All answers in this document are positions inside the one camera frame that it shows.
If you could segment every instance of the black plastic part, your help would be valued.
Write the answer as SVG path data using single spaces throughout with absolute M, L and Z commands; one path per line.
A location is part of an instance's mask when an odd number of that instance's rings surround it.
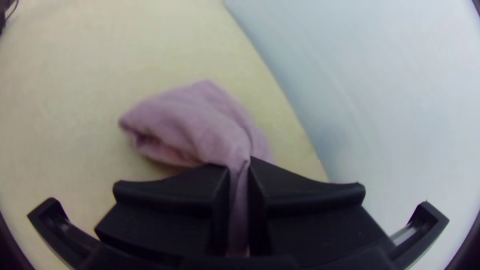
M 449 219 L 433 205 L 424 201 L 416 207 L 408 223 L 416 229 L 415 234 L 390 254 L 393 263 L 399 269 L 407 268 L 420 257 L 439 237 L 449 223 Z
M 359 183 L 316 182 L 251 158 L 248 215 L 251 257 L 225 257 L 229 173 L 206 165 L 164 180 L 119 181 L 117 204 L 95 228 L 100 241 L 47 199 L 33 226 L 79 270 L 405 269 L 448 219 L 427 202 L 410 221 L 416 232 L 396 246 L 363 209 Z
M 60 202 L 48 198 L 32 212 L 28 219 L 47 244 L 71 267 L 78 268 L 99 246 L 99 242 L 73 224 Z

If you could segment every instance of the beige table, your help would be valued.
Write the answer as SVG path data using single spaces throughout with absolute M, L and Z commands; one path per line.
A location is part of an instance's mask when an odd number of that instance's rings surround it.
M 23 0 L 0 37 L 0 208 L 37 269 L 65 269 L 26 214 L 57 198 L 93 228 L 119 179 L 174 174 L 117 127 L 131 105 L 210 78 L 266 133 L 277 164 L 325 181 L 282 91 L 220 0 Z

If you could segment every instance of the towel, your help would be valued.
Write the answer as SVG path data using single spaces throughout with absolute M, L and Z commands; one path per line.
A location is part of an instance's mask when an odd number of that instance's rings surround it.
M 166 164 L 224 165 L 230 171 L 228 254 L 248 249 L 250 156 L 273 163 L 265 135 L 242 105 L 209 80 L 150 97 L 125 113 L 120 127 L 140 153 Z

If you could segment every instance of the pink towel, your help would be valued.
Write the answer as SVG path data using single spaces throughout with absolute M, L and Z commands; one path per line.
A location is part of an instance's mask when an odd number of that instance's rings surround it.
M 140 102 L 119 123 L 135 147 L 153 160 L 185 167 L 212 163 L 229 168 L 228 254 L 245 255 L 250 156 L 273 161 L 267 139 L 242 105 L 204 80 Z

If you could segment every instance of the white wall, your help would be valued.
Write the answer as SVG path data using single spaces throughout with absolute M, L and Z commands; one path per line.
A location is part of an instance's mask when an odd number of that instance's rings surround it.
M 480 18 L 470 0 L 227 0 L 334 182 L 387 234 L 450 218 L 413 267 L 444 268 L 480 207 Z

